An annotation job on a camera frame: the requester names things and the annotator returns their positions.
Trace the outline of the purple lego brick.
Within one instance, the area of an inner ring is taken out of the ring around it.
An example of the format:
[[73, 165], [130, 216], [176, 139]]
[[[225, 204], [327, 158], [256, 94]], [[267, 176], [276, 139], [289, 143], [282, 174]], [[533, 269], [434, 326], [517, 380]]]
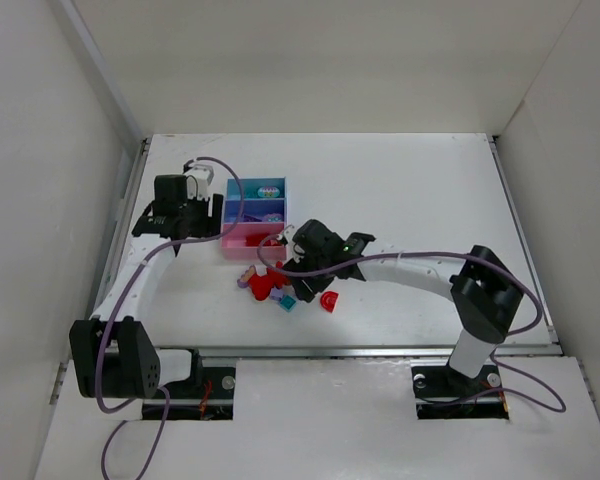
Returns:
[[249, 215], [249, 214], [243, 214], [241, 217], [241, 221], [245, 222], [245, 223], [261, 223], [263, 221], [263, 219], [261, 217], [257, 217], [257, 216], [253, 216], [253, 215]]

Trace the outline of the purple lotus lego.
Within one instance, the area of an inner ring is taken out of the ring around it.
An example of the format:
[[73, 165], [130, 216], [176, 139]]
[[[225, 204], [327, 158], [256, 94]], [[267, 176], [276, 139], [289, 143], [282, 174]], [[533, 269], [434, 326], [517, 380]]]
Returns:
[[271, 223], [283, 223], [284, 215], [279, 213], [270, 213], [266, 214], [262, 217], [263, 222], [271, 222]]

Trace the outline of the red slope lego brick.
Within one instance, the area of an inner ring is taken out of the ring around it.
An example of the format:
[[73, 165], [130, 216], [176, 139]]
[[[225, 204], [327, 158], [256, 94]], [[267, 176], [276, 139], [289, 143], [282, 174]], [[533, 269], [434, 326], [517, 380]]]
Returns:
[[258, 246], [270, 246], [272, 242], [276, 240], [275, 234], [268, 233], [256, 233], [247, 235], [245, 237], [245, 246], [249, 248], [256, 248]]

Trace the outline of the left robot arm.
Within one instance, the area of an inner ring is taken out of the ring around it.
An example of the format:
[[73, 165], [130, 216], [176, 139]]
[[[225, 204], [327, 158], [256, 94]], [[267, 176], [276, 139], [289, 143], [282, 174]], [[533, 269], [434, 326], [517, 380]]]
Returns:
[[108, 294], [69, 341], [77, 383], [87, 398], [150, 399], [158, 388], [195, 377], [193, 349], [158, 349], [141, 322], [183, 241], [221, 230], [223, 197], [213, 194], [211, 167], [159, 175], [154, 198], [137, 219], [129, 251]]

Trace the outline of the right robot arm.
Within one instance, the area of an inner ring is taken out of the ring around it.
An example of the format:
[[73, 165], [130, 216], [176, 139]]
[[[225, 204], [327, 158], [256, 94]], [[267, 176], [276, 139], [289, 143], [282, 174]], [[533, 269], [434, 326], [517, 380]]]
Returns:
[[447, 368], [471, 380], [508, 336], [524, 294], [494, 252], [479, 245], [467, 254], [408, 253], [367, 233], [342, 238], [315, 219], [285, 228], [277, 240], [292, 254], [283, 269], [307, 303], [334, 279], [392, 283], [450, 301], [462, 330]]

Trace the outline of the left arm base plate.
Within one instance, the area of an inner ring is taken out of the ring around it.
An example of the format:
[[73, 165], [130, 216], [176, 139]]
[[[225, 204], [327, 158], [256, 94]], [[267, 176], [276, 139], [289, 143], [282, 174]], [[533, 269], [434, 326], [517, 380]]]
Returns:
[[194, 379], [166, 385], [171, 421], [229, 421], [234, 416], [236, 368], [204, 367]]

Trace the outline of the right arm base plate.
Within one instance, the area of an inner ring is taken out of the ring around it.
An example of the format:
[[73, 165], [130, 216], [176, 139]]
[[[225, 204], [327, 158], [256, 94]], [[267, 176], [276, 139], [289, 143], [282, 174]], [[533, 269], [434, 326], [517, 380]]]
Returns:
[[483, 366], [475, 379], [447, 365], [416, 365], [411, 372], [419, 420], [509, 419], [495, 365]]

